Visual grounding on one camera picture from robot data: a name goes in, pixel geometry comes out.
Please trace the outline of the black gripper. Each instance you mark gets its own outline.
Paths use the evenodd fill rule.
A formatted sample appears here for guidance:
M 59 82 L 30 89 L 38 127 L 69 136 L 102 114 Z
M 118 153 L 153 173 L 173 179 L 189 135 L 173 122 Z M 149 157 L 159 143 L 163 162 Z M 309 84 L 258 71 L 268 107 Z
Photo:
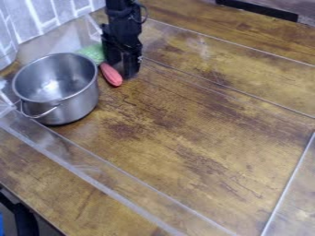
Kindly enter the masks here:
M 105 12 L 109 16 L 109 23 L 102 24 L 103 29 L 103 53 L 110 65 L 122 61 L 123 74 L 126 78 L 134 77 L 141 69 L 142 55 L 138 52 L 142 48 L 139 35 L 142 33 L 142 5 L 137 0 L 105 0 Z

